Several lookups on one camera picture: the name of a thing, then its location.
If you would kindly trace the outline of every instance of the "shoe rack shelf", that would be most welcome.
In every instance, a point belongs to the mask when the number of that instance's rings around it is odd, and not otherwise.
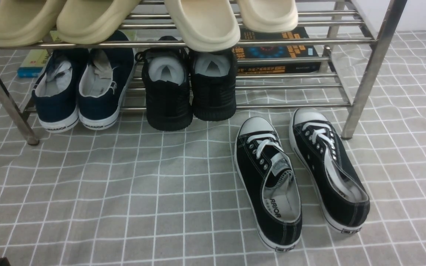
[[[365,14],[356,0],[296,0],[296,2],[335,2],[333,10],[327,11],[307,11],[299,12],[299,27],[329,27],[326,38],[310,38],[295,40],[279,40],[279,41],[240,41],[238,45],[244,47],[260,47],[260,46],[280,46],[280,45],[323,45],[323,54],[318,57],[311,58],[292,58],[292,59],[248,59],[239,60],[239,64],[256,63],[258,65],[271,62],[320,62],[320,70],[316,73],[309,74],[265,74],[265,75],[239,75],[238,80],[254,80],[254,79],[317,79],[317,78],[333,78],[334,83],[316,83],[316,84],[297,84],[297,85],[257,85],[257,86],[237,86],[238,91],[257,91],[257,90],[277,90],[277,89],[338,89],[343,98],[339,102],[323,102],[323,103],[285,103],[285,104],[244,104],[238,105],[238,110],[244,109],[290,109],[290,108],[348,108],[349,115],[346,124],[343,127],[342,138],[350,139],[357,127],[361,113],[367,102],[371,89],[377,78],[379,69],[381,68],[384,56],[389,48],[394,32],[399,23],[402,12],[404,11],[407,0],[389,0],[389,7],[382,22],[382,26],[376,35],[374,30],[368,23]],[[144,0],[141,5],[163,5],[163,0]],[[319,17],[319,20],[303,20],[304,17]],[[172,22],[163,23],[146,23],[145,20],[169,20],[168,14],[130,14],[125,22],[120,25],[120,29],[136,29],[136,30],[162,30],[175,29]],[[362,37],[338,37],[338,29],[340,27],[359,27]],[[333,64],[332,50],[333,46],[340,44],[368,44],[372,49],[369,62],[363,74],[360,86],[356,95],[350,95],[348,89],[342,83],[340,72],[337,71]],[[28,45],[25,47],[11,47],[3,49],[71,49],[76,47],[84,48],[115,48],[115,47],[132,47],[132,48],[150,48],[150,47],[186,47],[185,43],[170,41],[133,41],[133,42],[102,42],[100,44],[76,45],[64,42],[53,42],[50,36],[46,37],[42,42]],[[141,78],[134,78],[128,93],[144,92]],[[32,101],[29,99],[27,103],[18,106],[6,86],[0,79],[0,102],[7,111],[18,130],[27,140],[29,145],[37,145],[39,138],[34,134],[31,126],[27,123],[27,119],[31,113],[36,110]],[[142,112],[145,106],[123,106],[123,112]]]

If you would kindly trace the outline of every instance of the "black sneaker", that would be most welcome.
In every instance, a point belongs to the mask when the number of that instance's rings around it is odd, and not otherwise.
[[[172,36],[161,41],[177,41]],[[146,88],[147,122],[161,131],[188,127],[193,119],[184,48],[151,48],[136,54],[144,62],[142,81]]]
[[[298,109],[290,123],[289,138],[313,176],[326,221],[341,233],[359,232],[369,213],[369,196],[331,123],[316,109]]]
[[[32,90],[40,125],[51,133],[78,123],[77,84],[88,60],[87,49],[54,50]]]
[[[204,121],[227,120],[236,112],[238,60],[231,49],[189,52],[193,114]]]
[[[116,31],[107,41],[128,40],[124,33]],[[134,71],[132,48],[91,49],[77,89],[84,126],[102,130],[114,125]]]
[[[259,238],[275,251],[289,251],[300,239],[300,195],[289,157],[277,132],[261,117],[238,132],[234,161],[256,219]]]

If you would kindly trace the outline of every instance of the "book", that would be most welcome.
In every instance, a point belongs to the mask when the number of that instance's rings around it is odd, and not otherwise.
[[[309,38],[305,28],[298,27],[293,31],[284,33],[259,33],[249,29],[241,29],[241,40],[291,40]],[[313,45],[288,45],[282,47],[233,47],[233,53],[238,58],[238,75],[250,74],[292,74],[307,73],[318,71],[320,62],[308,63],[262,63],[247,64],[242,63],[242,59],[286,59],[286,58],[303,58],[317,57],[317,51]]]
[[[122,32],[129,38],[129,40],[137,40],[137,34],[135,30],[122,30]],[[62,41],[58,37],[57,31],[51,31],[50,35],[52,36],[52,40],[54,40],[54,42]],[[17,76],[20,78],[37,78],[42,72],[42,69],[44,69],[48,60],[49,53],[47,50],[31,50],[17,69]]]

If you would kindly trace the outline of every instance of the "white wall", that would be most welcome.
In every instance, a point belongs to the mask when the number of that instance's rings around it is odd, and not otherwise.
[[[357,0],[370,20],[372,27],[378,30],[389,4],[389,0]],[[332,2],[299,3],[299,10],[331,10]],[[160,6],[142,6],[136,12],[158,12],[164,10]],[[325,33],[326,28],[310,28],[310,33]],[[426,30],[426,1],[409,0],[400,21],[398,30]],[[344,32],[356,31],[356,27],[343,28]]]

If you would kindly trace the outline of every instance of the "cream slide sandal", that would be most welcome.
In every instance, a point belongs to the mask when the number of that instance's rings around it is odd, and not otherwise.
[[[55,26],[66,0],[0,0],[0,47],[42,40]]]
[[[229,0],[165,0],[164,4],[192,50],[222,51],[240,40],[240,28]]]
[[[295,0],[238,0],[244,25],[255,32],[277,33],[295,29]]]
[[[72,44],[108,39],[141,0],[68,0],[57,20],[59,37]]]

